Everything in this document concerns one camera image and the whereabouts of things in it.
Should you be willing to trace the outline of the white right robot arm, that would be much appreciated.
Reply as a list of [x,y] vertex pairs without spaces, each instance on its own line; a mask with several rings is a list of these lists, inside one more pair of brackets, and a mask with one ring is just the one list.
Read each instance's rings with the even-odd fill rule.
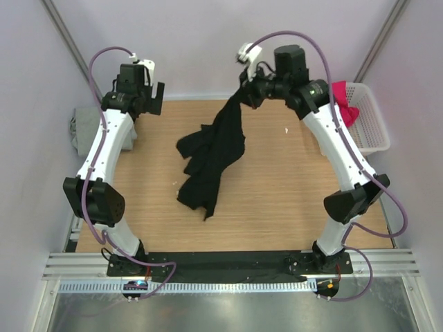
[[317,139],[338,179],[339,190],[323,200],[328,218],[312,246],[312,266],[321,274],[335,270],[345,251],[342,240],[353,222],[381,196],[373,181],[387,187],[387,175],[378,175],[360,153],[344,125],[339,108],[329,100],[325,80],[311,80],[305,52],[298,45],[274,50],[275,70],[260,68],[260,46],[244,44],[237,60],[245,69],[239,77],[244,104],[256,109],[265,99],[283,100]]

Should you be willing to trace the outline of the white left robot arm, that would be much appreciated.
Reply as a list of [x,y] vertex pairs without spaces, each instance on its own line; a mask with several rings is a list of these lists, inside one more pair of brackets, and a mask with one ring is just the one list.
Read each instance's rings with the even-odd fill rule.
[[124,257],[123,269],[133,277],[147,268],[143,244],[125,220],[125,199],[114,187],[123,143],[144,113],[160,115],[165,85],[154,82],[155,63],[138,60],[120,66],[113,89],[99,103],[100,121],[87,158],[63,190],[74,215],[84,219],[96,240]]

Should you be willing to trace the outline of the black t shirt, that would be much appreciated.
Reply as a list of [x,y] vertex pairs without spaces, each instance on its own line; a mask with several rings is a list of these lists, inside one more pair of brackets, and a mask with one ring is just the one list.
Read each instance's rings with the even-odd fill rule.
[[242,92],[236,91],[212,124],[202,124],[200,130],[180,138],[176,144],[181,157],[189,160],[183,171],[188,179],[179,189],[177,201],[191,210],[203,208],[204,220],[215,212],[224,170],[245,152],[242,97]]

